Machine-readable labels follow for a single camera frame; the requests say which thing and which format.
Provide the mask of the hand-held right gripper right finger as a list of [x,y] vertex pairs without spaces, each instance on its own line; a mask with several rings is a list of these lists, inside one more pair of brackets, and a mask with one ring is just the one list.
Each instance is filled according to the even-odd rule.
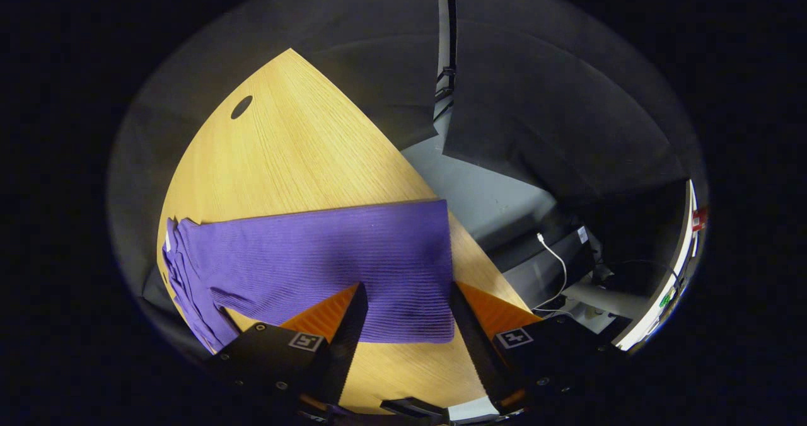
[[545,413],[571,395],[603,395],[622,351],[568,315],[542,319],[462,282],[450,307],[482,388],[499,413]]

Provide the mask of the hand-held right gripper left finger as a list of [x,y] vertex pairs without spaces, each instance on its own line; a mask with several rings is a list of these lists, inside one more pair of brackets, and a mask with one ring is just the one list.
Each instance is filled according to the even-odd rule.
[[254,323],[209,358],[205,370],[271,414],[331,414],[367,310],[365,285],[354,284],[282,325]]

